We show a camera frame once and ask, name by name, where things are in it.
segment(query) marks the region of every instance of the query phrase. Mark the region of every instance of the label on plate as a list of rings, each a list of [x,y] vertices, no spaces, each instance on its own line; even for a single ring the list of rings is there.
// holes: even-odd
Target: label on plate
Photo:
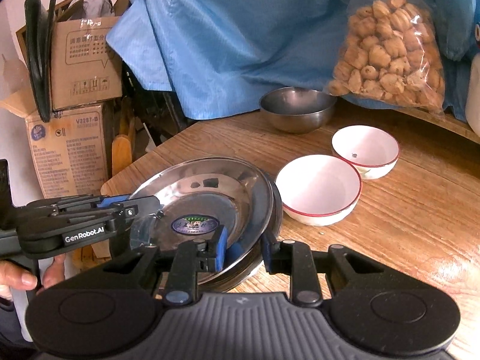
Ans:
[[[191,214],[175,219],[172,222],[172,229],[180,234],[197,236],[215,231],[219,224],[213,216]]]

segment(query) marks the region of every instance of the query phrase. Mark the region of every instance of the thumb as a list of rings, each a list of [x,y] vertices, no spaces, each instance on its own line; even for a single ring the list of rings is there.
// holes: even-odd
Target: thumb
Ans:
[[[0,261],[0,285],[16,290],[33,290],[37,286],[37,278],[27,270],[8,261]]]

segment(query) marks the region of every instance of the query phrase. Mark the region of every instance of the speech bubble graphic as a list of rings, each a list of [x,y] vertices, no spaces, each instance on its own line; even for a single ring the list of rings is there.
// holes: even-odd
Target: speech bubble graphic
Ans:
[[[65,63],[74,65],[82,62],[101,61],[105,68],[107,62],[115,56],[115,52],[105,40],[105,34],[109,30],[110,28],[88,28],[69,32]]]

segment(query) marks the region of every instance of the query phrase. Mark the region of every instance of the blue cloth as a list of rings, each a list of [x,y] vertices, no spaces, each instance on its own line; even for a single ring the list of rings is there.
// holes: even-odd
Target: blue cloth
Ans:
[[[282,86],[321,90],[347,32],[345,0],[131,1],[107,41],[145,89],[174,90],[192,119],[255,110],[265,93]],[[438,5],[441,51],[461,61],[471,48],[468,27],[473,26],[476,0],[427,1]],[[456,32],[452,17],[457,18],[454,26],[470,23]],[[465,63],[445,66],[444,106],[460,119],[468,85],[456,85],[464,82]],[[452,85],[455,90],[448,90]],[[348,99],[363,107],[392,108],[375,100]]]

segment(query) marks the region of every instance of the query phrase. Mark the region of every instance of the white bowl with red rim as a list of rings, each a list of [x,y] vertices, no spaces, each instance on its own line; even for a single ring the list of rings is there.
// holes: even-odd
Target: white bowl with red rim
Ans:
[[[388,132],[371,126],[348,126],[332,138],[334,154],[357,168],[364,180],[385,176],[397,164],[400,146]]]
[[[328,226],[345,218],[362,192],[362,178],[352,164],[331,155],[307,155],[285,165],[275,183],[283,210],[311,226]]]

